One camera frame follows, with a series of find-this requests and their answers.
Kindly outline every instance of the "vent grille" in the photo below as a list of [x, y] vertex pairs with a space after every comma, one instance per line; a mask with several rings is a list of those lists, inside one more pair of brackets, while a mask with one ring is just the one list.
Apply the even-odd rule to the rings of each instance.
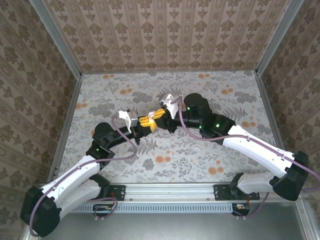
[[[73, 213], [93, 213], [95, 204], [85, 203]], [[232, 203], [119, 203], [114, 213], [232, 213]]]

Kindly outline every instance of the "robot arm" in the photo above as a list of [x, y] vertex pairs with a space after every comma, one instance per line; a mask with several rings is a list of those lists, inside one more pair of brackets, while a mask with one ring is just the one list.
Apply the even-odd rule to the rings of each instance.
[[[140, 138], [151, 134], [156, 127], [174, 133], [177, 127], [182, 126], [178, 112], [179, 105], [175, 103], [175, 100], [177, 97], [169, 93], [165, 94], [160, 100], [161, 108], [150, 112], [148, 116], [138, 117], [135, 112], [119, 111], [119, 117], [124, 119], [126, 123], [126, 126], [119, 130], [127, 138], [134, 139], [137, 144], [139, 144]], [[213, 113], [208, 101], [198, 93], [186, 96], [184, 104], [186, 111], [182, 112], [182, 118], [188, 128], [199, 129], [199, 133], [204, 139], [231, 135], [247, 136], [247, 138], [229, 137], [215, 142], [249, 156], [270, 170], [270, 172], [258, 174], [237, 173], [229, 185], [232, 196], [252, 192], [275, 192], [290, 201], [295, 201], [298, 198], [308, 176], [307, 172], [252, 140], [258, 140], [265, 146], [278, 151], [282, 156], [308, 167], [308, 156], [305, 153], [298, 152], [297, 155], [294, 155], [292, 152], [278, 149], [258, 139], [233, 120]], [[110, 161], [93, 162], [93, 160], [113, 158], [115, 154], [110, 149], [126, 142], [126, 140], [106, 122], [96, 126], [92, 137], [93, 142], [86, 155], [69, 171], [42, 188], [34, 186], [27, 191], [20, 218], [29, 224], [31, 212], [40, 197], [60, 179], [65, 178], [71, 171], [78, 168], [54, 188], [37, 209], [33, 229], [41, 237], [51, 233], [60, 220], [75, 207], [90, 199], [107, 197], [110, 182], [97, 173]]]

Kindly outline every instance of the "wall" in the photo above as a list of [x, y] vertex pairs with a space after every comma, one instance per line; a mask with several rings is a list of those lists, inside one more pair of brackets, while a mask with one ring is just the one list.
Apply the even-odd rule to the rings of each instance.
[[47, 181], [75, 79], [31, 4], [0, 4], [0, 239], [17, 239], [31, 185]]
[[[320, 173], [320, 1], [305, 0], [262, 75], [285, 147]], [[309, 177], [307, 185], [319, 183]], [[310, 195], [320, 216], [320, 193]]]
[[289, 0], [46, 0], [82, 72], [254, 69]]

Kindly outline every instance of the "purple cable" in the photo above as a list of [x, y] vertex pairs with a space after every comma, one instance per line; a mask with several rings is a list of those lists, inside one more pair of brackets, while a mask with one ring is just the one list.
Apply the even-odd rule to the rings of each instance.
[[250, 213], [250, 214], [247, 215], [247, 216], [243, 216], [240, 212], [235, 211], [235, 210], [233, 210], [233, 212], [236, 213], [236, 214], [238, 214], [240, 217], [243, 217], [243, 219], [252, 217], [252, 216], [256, 215], [256, 214], [260, 211], [260, 209], [262, 208], [262, 206], [265, 204], [268, 196], [269, 196], [269, 192], [266, 193], [266, 195], [265, 195], [264, 199], [262, 200], [262, 203], [260, 204], [260, 206], [259, 206], [253, 213]]
[[[118, 200], [115, 198], [115, 197], [104, 197], [104, 198], [100, 198], [100, 199], [94, 199], [94, 200], [90, 200], [89, 202], [100, 202], [100, 201], [104, 201], [104, 200], [112, 200], [115, 202], [115, 205], [114, 207], [111, 209], [111, 211], [106, 215], [104, 216], [103, 218], [106, 219], [108, 217], [110, 217], [110, 215], [112, 215], [114, 213], [114, 211], [116, 210], [117, 206], [118, 206]], [[93, 215], [98, 218], [97, 216], [97, 210], [100, 209], [100, 208], [103, 208], [103, 206], [101, 207], [97, 207], [94, 212], [93, 212]]]
[[42, 200], [49, 194], [51, 193], [60, 183], [62, 183], [66, 178], [68, 178], [70, 175], [72, 175], [74, 172], [76, 172], [79, 168], [82, 168], [88, 164], [91, 163], [100, 163], [100, 162], [105, 162], [105, 161], [120, 161], [120, 160], [127, 160], [130, 159], [132, 157], [134, 157], [137, 154], [137, 147], [135, 146], [135, 144], [126, 136], [124, 135], [119, 128], [115, 125], [115, 118], [118, 117], [118, 114], [115, 114], [112, 118], [111, 118], [111, 125], [112, 127], [127, 141], [131, 144], [131, 146], [133, 147], [133, 153], [130, 156], [125, 156], [125, 157], [118, 157], [118, 158], [105, 158], [105, 159], [95, 159], [95, 160], [91, 160], [91, 161], [87, 161], [83, 164], [81, 164], [79, 167], [73, 169], [71, 172], [69, 172], [68, 174], [66, 174], [64, 177], [62, 177], [59, 181], [57, 181], [51, 188], [49, 188], [48, 191], [46, 191], [40, 198], [39, 200], [36, 202], [32, 212], [31, 212], [31, 216], [30, 216], [30, 222], [29, 222], [29, 230], [30, 230], [30, 234], [33, 237], [39, 237], [38, 234], [34, 233], [33, 230], [33, 222], [34, 222], [34, 218], [35, 218], [35, 214], [36, 211], [40, 205], [40, 203], [42, 202]]
[[[239, 134], [234, 134], [234, 135], [227, 135], [227, 136], [218, 136], [218, 137], [214, 137], [214, 138], [202, 138], [202, 137], [198, 137], [194, 134], [192, 134], [189, 129], [187, 128], [187, 126], [185, 125], [184, 123], [184, 118], [182, 116], [182, 96], [179, 96], [176, 100], [172, 101], [172, 104], [178, 102], [179, 104], [179, 118], [180, 118], [180, 123], [183, 127], [183, 129], [191, 136], [193, 137], [194, 139], [197, 139], [197, 140], [200, 140], [200, 141], [208, 141], [208, 142], [212, 142], [212, 141], [217, 141], [217, 140], [222, 140], [222, 139], [228, 139], [228, 138], [242, 138], [242, 139], [248, 139], [248, 136], [245, 136], [245, 135], [239, 135]], [[271, 147], [263, 144], [262, 142], [256, 140], [256, 139], [253, 139], [253, 138], [250, 138], [250, 141], [260, 145], [261, 147], [264, 147], [265, 149], [269, 150], [270, 152], [276, 154], [277, 156], [281, 157], [282, 159], [285, 159], [289, 162], [291, 162], [292, 164], [298, 166], [299, 168], [307, 171], [308, 173], [312, 174], [313, 176], [315, 176], [318, 181], [320, 182], [320, 176], [312, 171], [311, 169], [301, 165], [300, 163], [288, 158], [287, 156], [285, 156], [284, 154], [280, 154], [279, 152], [277, 152], [276, 150], [272, 149]], [[319, 191], [320, 190], [320, 185], [318, 185], [317, 187], [311, 187], [311, 188], [303, 188], [302, 189], [303, 191], [305, 192], [315, 192], [315, 191]]]

